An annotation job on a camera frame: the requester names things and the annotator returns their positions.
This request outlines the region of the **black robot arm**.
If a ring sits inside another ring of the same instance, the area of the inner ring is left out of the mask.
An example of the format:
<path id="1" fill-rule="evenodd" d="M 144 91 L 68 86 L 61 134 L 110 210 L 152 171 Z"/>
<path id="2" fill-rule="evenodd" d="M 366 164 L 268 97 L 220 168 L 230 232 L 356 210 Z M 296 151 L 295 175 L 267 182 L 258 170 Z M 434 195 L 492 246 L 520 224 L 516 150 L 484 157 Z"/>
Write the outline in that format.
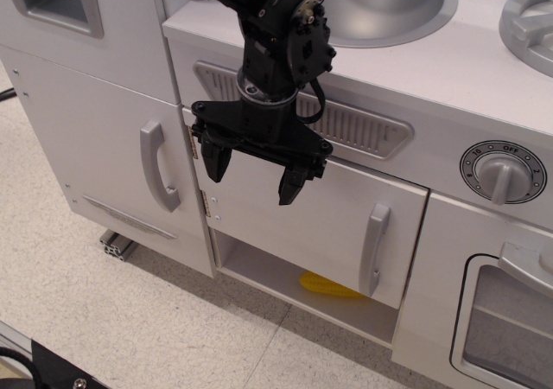
<path id="1" fill-rule="evenodd" d="M 305 182 L 322 177 L 331 144 L 309 129 L 323 115 L 301 117 L 298 92 L 311 86 L 320 107 L 318 81 L 332 69 L 324 0 L 218 0 L 234 10 L 244 56 L 237 101 L 196 101 L 192 134 L 200 142 L 207 175 L 220 182 L 237 150 L 284 168 L 279 203 L 291 204 Z"/>

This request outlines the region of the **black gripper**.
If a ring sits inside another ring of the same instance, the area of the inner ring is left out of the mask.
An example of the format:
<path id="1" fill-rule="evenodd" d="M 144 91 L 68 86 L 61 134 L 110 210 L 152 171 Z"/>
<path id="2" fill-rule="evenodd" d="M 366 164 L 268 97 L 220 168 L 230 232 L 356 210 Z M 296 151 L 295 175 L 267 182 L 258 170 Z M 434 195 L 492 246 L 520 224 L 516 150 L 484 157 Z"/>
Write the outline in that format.
<path id="1" fill-rule="evenodd" d="M 284 166 L 278 194 L 279 205 L 290 205 L 308 179 L 321 178 L 331 144 L 308 126 L 324 112 L 307 117 L 297 114 L 296 98 L 281 104 L 260 104 L 246 98 L 238 101 L 197 101 L 192 105 L 193 135 L 201 144 L 207 175 L 221 182 L 237 150 Z"/>

